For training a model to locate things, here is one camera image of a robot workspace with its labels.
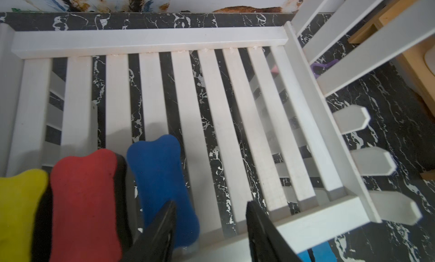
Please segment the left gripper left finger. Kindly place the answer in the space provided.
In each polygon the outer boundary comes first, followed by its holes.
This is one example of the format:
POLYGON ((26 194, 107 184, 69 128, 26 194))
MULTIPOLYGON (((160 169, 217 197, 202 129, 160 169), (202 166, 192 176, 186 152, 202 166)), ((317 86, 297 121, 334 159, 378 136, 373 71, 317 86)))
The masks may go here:
POLYGON ((152 223, 121 258, 122 262, 170 262, 176 232, 176 204, 166 202, 152 223))

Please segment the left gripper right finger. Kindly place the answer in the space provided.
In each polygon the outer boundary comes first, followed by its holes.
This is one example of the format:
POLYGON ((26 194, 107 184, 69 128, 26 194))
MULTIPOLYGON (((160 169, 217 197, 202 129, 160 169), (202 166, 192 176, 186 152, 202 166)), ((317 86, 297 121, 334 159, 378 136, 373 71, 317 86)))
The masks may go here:
POLYGON ((251 259, 254 262, 299 262, 268 215, 254 201, 246 207, 246 223, 251 259))

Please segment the blue eraser top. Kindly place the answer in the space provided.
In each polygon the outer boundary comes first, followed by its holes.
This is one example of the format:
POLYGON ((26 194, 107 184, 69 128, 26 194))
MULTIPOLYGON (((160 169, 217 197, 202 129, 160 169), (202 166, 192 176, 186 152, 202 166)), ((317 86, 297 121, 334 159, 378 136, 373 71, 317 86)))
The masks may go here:
POLYGON ((333 253, 329 242, 324 242, 320 245, 314 246, 310 255, 313 262, 337 262, 337 258, 333 253))
POLYGON ((304 252, 299 253, 298 257, 302 262, 312 262, 308 251, 304 251, 304 252))

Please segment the blue eraser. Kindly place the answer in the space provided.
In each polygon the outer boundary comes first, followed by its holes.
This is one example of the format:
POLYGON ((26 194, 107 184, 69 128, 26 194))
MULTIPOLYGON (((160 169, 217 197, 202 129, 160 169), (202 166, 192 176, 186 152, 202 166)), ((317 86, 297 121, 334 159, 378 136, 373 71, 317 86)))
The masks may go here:
POLYGON ((174 201, 174 246, 192 245, 199 237, 200 225, 185 186, 179 141, 163 135, 152 142, 136 142, 129 147, 126 158, 138 188, 143 226, 152 223, 166 202, 174 201))
POLYGON ((337 258, 333 253, 329 242, 324 242, 320 245, 314 246, 310 255, 313 262, 337 262, 337 258))
POLYGON ((312 262, 308 251, 304 251, 304 252, 299 253, 298 257, 302 262, 312 262))

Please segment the white wooden shelf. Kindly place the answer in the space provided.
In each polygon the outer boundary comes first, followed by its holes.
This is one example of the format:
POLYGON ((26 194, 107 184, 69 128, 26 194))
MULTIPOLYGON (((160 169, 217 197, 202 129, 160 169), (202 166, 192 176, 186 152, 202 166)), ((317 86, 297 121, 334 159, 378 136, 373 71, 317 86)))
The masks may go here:
POLYGON ((432 262, 435 124, 390 61, 435 33, 418 0, 316 79, 310 66, 384 0, 270 14, 1 14, 1 178, 50 175, 99 149, 127 166, 133 242, 145 231, 129 147, 180 143, 198 239, 178 262, 248 262, 256 202, 296 253, 432 262), (278 74, 271 73, 277 66, 278 74))

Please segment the wooden corner shelf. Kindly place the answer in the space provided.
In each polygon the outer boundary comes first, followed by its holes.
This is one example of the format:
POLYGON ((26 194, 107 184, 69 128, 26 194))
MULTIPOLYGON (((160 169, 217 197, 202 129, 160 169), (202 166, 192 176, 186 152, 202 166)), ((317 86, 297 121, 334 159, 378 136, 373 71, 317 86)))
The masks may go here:
MULTIPOLYGON (((362 28, 351 33, 348 42, 363 43, 417 1, 385 0, 369 14, 362 28)), ((430 36, 395 58, 396 68, 402 71, 401 75, 408 86, 420 96, 421 102, 431 115, 435 114, 435 75, 427 67, 424 56, 434 46, 435 37, 430 36)))

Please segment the purple pink toy rake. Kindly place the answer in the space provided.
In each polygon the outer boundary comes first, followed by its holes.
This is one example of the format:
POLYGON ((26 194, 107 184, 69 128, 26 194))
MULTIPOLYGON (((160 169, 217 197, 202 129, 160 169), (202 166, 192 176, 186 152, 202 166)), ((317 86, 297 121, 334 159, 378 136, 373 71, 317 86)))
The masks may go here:
MULTIPOLYGON (((333 65, 337 64, 338 62, 339 62, 338 59, 334 59, 334 60, 332 60, 331 62, 326 63, 326 64, 323 64, 323 63, 313 63, 313 64, 310 66, 310 68, 311 68, 311 70, 312 70, 312 72, 313 72, 313 74, 314 74, 314 77, 317 79, 317 78, 319 77, 319 75, 316 74, 316 73, 314 72, 314 70, 315 70, 316 67, 317 67, 317 68, 328 69, 328 68, 332 67, 333 65)), ((271 73, 273 73, 273 74, 278 74, 278 73, 279 73, 279 71, 278 71, 278 67, 277 67, 277 66, 274 66, 274 67, 271 69, 271 73)))

